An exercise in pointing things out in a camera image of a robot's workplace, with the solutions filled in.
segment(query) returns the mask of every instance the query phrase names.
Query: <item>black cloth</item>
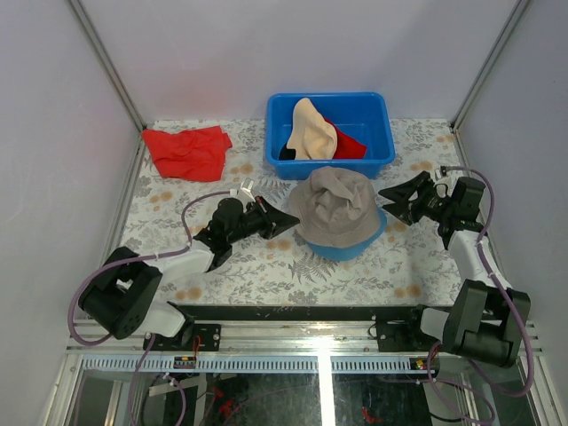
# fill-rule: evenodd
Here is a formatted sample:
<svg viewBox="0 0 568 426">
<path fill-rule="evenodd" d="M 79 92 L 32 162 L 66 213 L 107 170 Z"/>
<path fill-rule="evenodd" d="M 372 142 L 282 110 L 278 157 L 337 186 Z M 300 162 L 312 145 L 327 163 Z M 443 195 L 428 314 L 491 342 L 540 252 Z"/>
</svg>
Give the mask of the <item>black cloth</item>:
<svg viewBox="0 0 568 426">
<path fill-rule="evenodd" d="M 296 150 L 295 149 L 288 149 L 286 146 L 282 147 L 280 151 L 280 155 L 278 156 L 279 160 L 295 160 L 296 159 Z"/>
</svg>

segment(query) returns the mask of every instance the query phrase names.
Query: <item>hat brim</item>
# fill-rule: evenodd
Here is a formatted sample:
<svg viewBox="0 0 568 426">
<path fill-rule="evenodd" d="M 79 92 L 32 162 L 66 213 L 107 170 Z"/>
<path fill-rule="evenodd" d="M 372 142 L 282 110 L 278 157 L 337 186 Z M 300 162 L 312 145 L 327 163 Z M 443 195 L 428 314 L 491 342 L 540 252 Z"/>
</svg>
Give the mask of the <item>hat brim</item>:
<svg viewBox="0 0 568 426">
<path fill-rule="evenodd" d="M 296 226 L 297 232 L 307 242 L 319 246 L 346 249 L 368 240 L 377 233 L 383 225 L 383 220 L 378 211 L 369 212 L 368 218 L 354 229 L 347 233 L 333 234 L 330 231 L 319 229 L 309 219 L 308 203 L 312 197 L 310 179 L 300 183 L 292 190 L 289 196 L 290 211 L 293 216 L 300 219 L 300 224 Z"/>
<path fill-rule="evenodd" d="M 354 246 L 347 247 L 347 248 L 337 248 L 337 247 L 327 247 L 327 246 L 319 246 L 317 244 L 312 244 L 310 242 L 306 242 L 308 247 L 312 249 L 312 251 L 321 257 L 325 257 L 328 260 L 332 260 L 334 262 L 346 262 L 348 260 L 352 260 L 355 257 L 359 257 L 363 254 L 363 252 L 368 249 L 368 247 L 373 244 L 373 242 L 381 236 L 384 232 L 384 229 L 387 225 L 387 217 L 384 214 L 383 210 L 379 207 L 377 208 L 377 212 L 379 214 L 379 218 L 381 220 L 381 226 L 379 230 L 368 240 L 360 242 L 359 244 L 355 244 Z"/>
</svg>

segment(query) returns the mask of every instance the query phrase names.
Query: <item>glass panel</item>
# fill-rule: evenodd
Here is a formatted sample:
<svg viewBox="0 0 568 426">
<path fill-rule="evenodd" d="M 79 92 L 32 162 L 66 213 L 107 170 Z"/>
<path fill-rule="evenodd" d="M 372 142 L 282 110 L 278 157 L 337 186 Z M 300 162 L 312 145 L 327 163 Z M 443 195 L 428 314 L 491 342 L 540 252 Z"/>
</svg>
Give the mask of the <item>glass panel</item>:
<svg viewBox="0 0 568 426">
<path fill-rule="evenodd" d="M 132 374 L 97 371 L 86 374 L 71 424 L 106 425 L 114 383 L 122 382 L 114 423 L 109 424 L 130 425 L 127 401 Z M 184 425 L 321 424 L 317 374 L 182 373 L 173 376 L 184 386 Z M 132 406 L 138 414 L 138 426 L 177 423 L 182 412 L 181 395 L 176 386 L 170 386 L 169 381 L 163 379 L 163 375 L 139 374 L 135 388 Z"/>
<path fill-rule="evenodd" d="M 324 364 L 320 358 L 320 368 Z M 440 366 L 438 378 L 463 383 L 484 393 L 496 408 L 497 421 L 494 424 L 538 424 L 533 419 L 529 398 L 509 398 L 493 392 L 466 360 L 441 358 Z M 522 386 L 518 367 L 483 368 L 492 380 L 509 389 Z M 461 423 L 459 416 L 438 399 L 429 383 L 399 383 L 401 380 L 413 380 L 411 375 L 347 373 L 329 375 L 322 369 L 311 374 L 172 375 L 184 386 L 186 408 L 182 424 L 187 425 L 312 426 L 322 424 L 322 407 L 324 414 L 329 414 L 327 410 L 332 407 L 336 425 L 442 426 L 448 421 Z M 127 401 L 132 373 L 87 371 L 85 376 L 70 424 L 129 426 Z M 439 383 L 438 387 L 463 413 L 470 411 L 474 417 L 489 418 L 489 411 L 481 398 L 450 384 Z M 133 389 L 133 407 L 138 416 L 138 426 L 174 425 L 182 412 L 178 388 L 170 386 L 163 375 L 156 373 L 138 376 Z M 112 418 L 114 423 L 105 423 Z M 333 424 L 333 420 L 326 422 L 328 424 Z"/>
<path fill-rule="evenodd" d="M 493 392 L 464 359 L 442 358 L 438 378 L 471 386 L 484 393 L 495 407 L 500 426 L 533 426 L 529 398 L 505 397 Z M 523 386 L 518 367 L 483 366 L 492 380 L 508 389 Z M 334 375 L 335 424 L 342 426 L 421 425 L 444 426 L 461 422 L 460 416 L 446 407 L 429 383 L 399 383 L 413 380 L 411 375 Z M 446 383 L 438 383 L 442 394 L 462 413 L 471 412 L 474 418 L 488 419 L 490 412 L 481 398 Z"/>
</svg>

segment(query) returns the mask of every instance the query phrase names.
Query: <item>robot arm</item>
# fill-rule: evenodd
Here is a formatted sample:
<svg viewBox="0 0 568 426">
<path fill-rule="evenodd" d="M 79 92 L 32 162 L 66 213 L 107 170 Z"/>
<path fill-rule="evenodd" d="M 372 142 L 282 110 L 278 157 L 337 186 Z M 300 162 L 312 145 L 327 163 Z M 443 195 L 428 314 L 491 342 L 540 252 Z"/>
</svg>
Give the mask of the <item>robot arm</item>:
<svg viewBox="0 0 568 426">
<path fill-rule="evenodd" d="M 511 310 L 479 258 L 477 244 L 483 246 L 491 269 L 507 290 L 524 323 L 531 301 L 526 293 L 513 290 L 499 272 L 493 256 L 489 255 L 487 238 L 484 236 L 477 243 L 483 229 L 477 216 L 484 190 L 483 182 L 472 177 L 460 177 L 452 195 L 442 197 L 438 195 L 437 185 L 430 174 L 424 171 L 402 185 L 383 189 L 379 194 L 394 201 L 383 208 L 407 225 L 418 222 L 423 216 L 438 222 L 438 234 L 463 279 L 450 312 L 422 309 L 420 332 L 440 340 L 446 352 L 509 367 L 517 359 L 522 336 Z M 497 324 L 486 322 L 484 316 L 487 314 L 497 320 Z"/>
<path fill-rule="evenodd" d="M 139 330 L 173 338 L 185 345 L 192 335 L 193 319 L 171 302 L 154 301 L 160 282 L 171 282 L 218 268 L 232 254 L 232 244 L 258 233 L 271 238 L 297 225 L 299 220 L 254 197 L 247 179 L 230 197 L 218 203 L 206 228 L 191 248 L 178 256 L 124 264 L 93 279 L 79 298 L 79 307 L 92 316 L 114 338 L 124 339 Z M 106 264 L 139 254 L 119 247 Z"/>
</svg>

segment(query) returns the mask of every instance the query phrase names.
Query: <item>red wire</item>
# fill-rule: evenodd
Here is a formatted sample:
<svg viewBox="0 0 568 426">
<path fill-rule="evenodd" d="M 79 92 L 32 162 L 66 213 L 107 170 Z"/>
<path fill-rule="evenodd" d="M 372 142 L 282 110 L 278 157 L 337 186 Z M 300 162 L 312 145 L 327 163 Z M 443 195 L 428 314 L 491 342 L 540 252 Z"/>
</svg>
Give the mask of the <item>red wire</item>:
<svg viewBox="0 0 568 426">
<path fill-rule="evenodd" d="M 365 422 L 369 424 L 384 423 L 384 419 L 382 417 L 373 417 L 364 407 L 363 407 L 363 418 L 365 419 Z"/>
<path fill-rule="evenodd" d="M 201 346 L 201 336 L 197 335 L 193 338 L 193 357 L 195 358 L 195 366 L 197 367 L 197 354 L 199 353 L 199 348 Z"/>
</svg>

